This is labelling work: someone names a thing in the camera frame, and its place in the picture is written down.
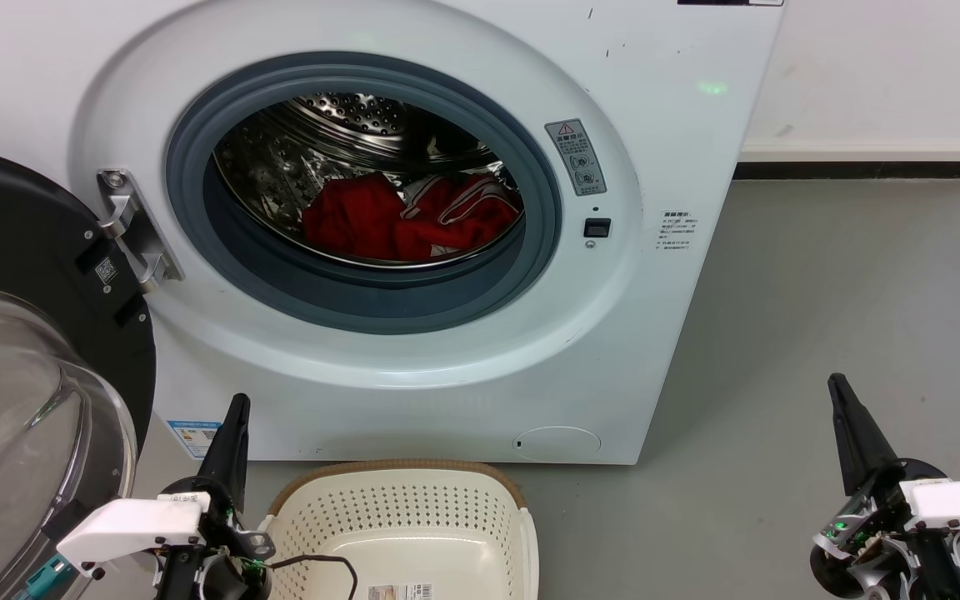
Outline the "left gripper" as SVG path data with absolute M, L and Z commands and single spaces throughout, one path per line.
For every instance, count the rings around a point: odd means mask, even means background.
M 197 476 L 165 487 L 165 493 L 208 493 L 209 508 L 197 532 L 183 542 L 160 542 L 155 556 L 157 599 L 267 599 L 271 576 L 256 566 L 255 547 L 240 522 L 245 506 L 251 399 L 232 396 L 223 422 Z

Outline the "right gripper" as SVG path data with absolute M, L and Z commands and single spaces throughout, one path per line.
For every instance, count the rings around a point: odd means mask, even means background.
M 812 576 L 842 599 L 960 599 L 959 521 L 930 527 L 909 500 L 915 487 L 950 478 L 897 460 L 843 373 L 831 373 L 829 394 L 848 501 L 812 540 Z

